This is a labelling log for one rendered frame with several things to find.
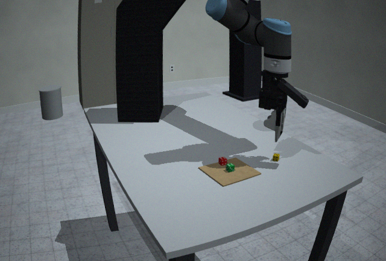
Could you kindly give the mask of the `tan mat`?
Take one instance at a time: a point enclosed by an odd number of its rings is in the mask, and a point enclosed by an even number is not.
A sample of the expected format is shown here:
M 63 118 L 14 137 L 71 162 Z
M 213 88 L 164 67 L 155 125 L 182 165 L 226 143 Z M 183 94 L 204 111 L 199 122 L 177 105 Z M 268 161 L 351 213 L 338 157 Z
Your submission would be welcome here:
M 237 158 L 228 159 L 227 164 L 229 163 L 235 165 L 235 170 L 233 172 L 228 172 L 226 170 L 226 165 L 221 166 L 218 162 L 198 168 L 218 184 L 222 185 L 222 187 L 261 175 L 259 171 Z

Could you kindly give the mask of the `green die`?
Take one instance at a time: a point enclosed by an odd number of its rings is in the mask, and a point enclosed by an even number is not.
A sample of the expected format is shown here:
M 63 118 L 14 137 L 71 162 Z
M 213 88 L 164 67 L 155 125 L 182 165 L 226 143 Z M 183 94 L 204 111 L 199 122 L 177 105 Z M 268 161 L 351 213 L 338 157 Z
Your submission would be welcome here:
M 226 165 L 226 170 L 228 172 L 233 172 L 235 170 L 235 165 L 233 165 L 232 163 L 229 163 Z

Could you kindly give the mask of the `yellow die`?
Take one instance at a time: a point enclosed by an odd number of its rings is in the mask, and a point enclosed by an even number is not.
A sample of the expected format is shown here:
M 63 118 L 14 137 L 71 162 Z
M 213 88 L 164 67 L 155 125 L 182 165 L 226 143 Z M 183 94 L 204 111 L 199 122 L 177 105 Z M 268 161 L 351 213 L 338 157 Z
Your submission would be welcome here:
M 278 162 L 279 156 L 280 156 L 280 154 L 275 154 L 275 153 L 274 153 L 274 155 L 273 155 L 273 161 Z

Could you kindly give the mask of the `dark red die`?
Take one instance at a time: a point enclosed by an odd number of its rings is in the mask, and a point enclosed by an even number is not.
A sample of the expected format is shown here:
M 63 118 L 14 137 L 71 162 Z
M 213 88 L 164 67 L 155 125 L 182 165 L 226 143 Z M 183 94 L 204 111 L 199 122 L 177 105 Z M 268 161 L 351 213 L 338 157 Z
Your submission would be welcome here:
M 221 166 L 222 166 L 222 165 L 226 165 L 226 164 L 227 164 L 227 159 L 226 159 L 225 157 L 220 157 L 218 163 L 219 163 Z

